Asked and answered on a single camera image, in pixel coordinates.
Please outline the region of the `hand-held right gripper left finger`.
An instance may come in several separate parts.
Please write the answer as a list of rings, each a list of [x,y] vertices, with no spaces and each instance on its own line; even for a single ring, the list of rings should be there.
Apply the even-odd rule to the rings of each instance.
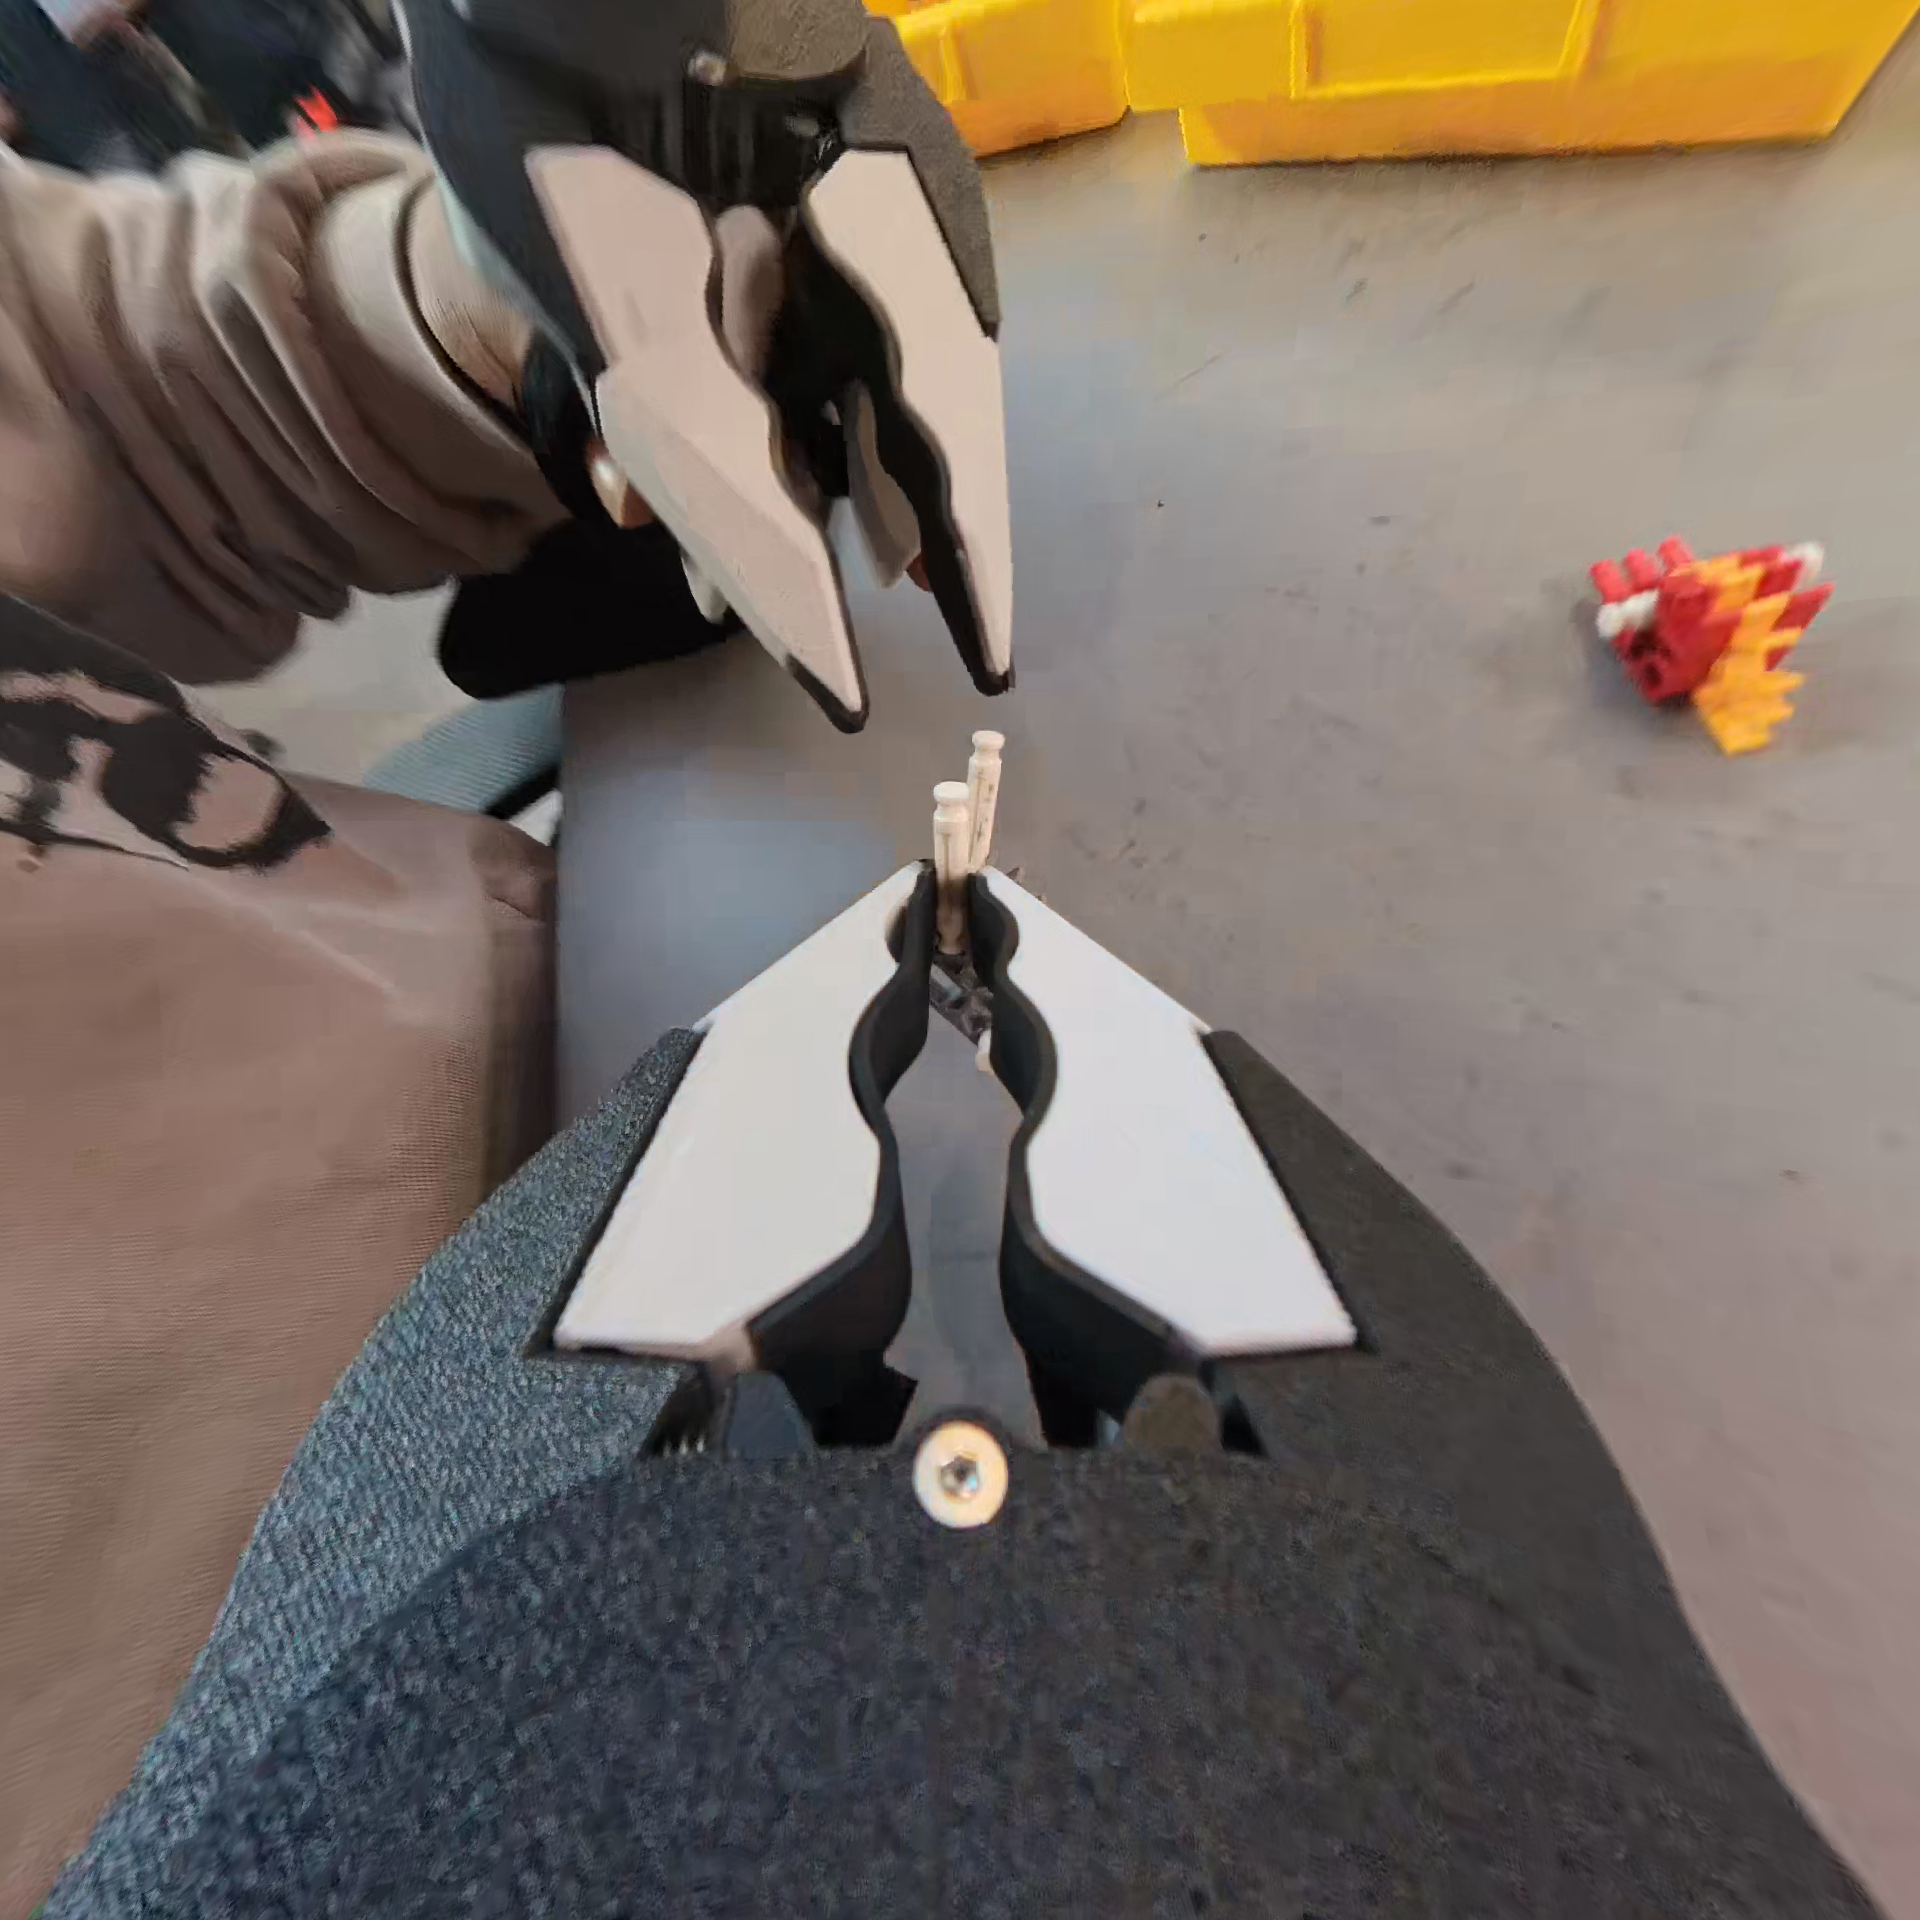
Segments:
[[[928,1037],[938,879],[912,862],[723,998],[556,1318],[558,1352],[774,1376],[824,1439],[890,1437],[912,1288],[888,1096]]]

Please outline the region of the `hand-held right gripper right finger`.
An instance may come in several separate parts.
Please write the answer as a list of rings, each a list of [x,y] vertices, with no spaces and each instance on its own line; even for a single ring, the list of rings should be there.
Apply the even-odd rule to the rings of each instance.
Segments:
[[[987,1063],[1018,1107],[1000,1301],[1044,1439],[1106,1443],[1161,1378],[1226,1421],[1236,1361],[1355,1352],[1226,1034],[1010,874],[968,893]]]

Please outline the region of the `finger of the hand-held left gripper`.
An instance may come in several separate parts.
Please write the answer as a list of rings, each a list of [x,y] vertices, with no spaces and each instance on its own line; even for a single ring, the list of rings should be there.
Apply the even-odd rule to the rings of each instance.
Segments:
[[[826,528],[788,481],[781,426],[720,320],[714,219],[683,186],[600,145],[526,158],[604,369],[608,456],[680,541],[688,577],[805,686],[835,726],[870,715]]]
[[[800,329],[883,584],[915,565],[979,691],[1016,681],[1001,353],[908,153],[843,149],[800,198]]]

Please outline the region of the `person's left forearm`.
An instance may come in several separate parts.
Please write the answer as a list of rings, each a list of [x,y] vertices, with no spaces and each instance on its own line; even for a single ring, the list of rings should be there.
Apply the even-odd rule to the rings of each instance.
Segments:
[[[358,591],[514,569],[564,513],[514,414],[530,342],[395,134],[158,175],[8,153],[4,601],[230,683]]]

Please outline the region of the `small yellow plastic bin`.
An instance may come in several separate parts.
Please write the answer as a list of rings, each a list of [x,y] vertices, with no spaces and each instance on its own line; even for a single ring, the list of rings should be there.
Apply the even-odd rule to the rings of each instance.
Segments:
[[[1116,127],[1130,112],[1120,2],[868,2],[990,158]]]

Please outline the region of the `black office chair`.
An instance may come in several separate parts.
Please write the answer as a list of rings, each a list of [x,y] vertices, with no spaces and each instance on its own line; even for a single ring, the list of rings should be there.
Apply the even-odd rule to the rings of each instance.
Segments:
[[[328,130],[417,130],[385,2],[153,2],[147,23],[252,149]]]

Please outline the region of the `person's beige sweatshirt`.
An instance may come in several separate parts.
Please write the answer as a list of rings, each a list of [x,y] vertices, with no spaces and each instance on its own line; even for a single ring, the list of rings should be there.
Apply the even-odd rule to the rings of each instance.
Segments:
[[[305,1427],[544,1136],[556,864],[4,602],[2,1896],[128,1785]]]

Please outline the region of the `large yellow plastic bin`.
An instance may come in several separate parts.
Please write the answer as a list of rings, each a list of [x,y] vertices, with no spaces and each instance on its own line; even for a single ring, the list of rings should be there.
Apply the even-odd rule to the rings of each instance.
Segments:
[[[1140,2],[1126,97],[1203,167],[1828,137],[1915,2]]]

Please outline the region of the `red and yellow connector stack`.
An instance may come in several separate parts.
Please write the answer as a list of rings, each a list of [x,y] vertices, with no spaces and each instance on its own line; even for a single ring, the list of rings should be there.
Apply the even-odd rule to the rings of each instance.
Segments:
[[[1733,590],[1690,583],[1665,594],[1643,630],[1597,637],[1643,703],[1692,709],[1724,755],[1744,755],[1765,749],[1793,720],[1794,694],[1806,681],[1793,667],[1793,654],[1830,599],[1834,583],[1824,571],[1808,590],[1739,606]]]

